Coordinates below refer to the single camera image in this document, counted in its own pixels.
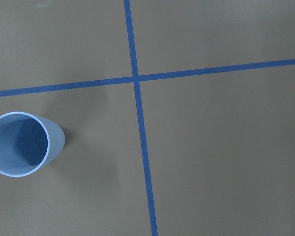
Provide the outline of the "light blue plastic cup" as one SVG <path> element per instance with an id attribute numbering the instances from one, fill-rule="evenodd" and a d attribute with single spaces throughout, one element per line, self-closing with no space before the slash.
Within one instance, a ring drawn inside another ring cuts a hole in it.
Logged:
<path id="1" fill-rule="evenodd" d="M 25 177 L 53 161 L 65 134 L 55 122 L 26 112 L 0 116 L 0 174 Z"/>

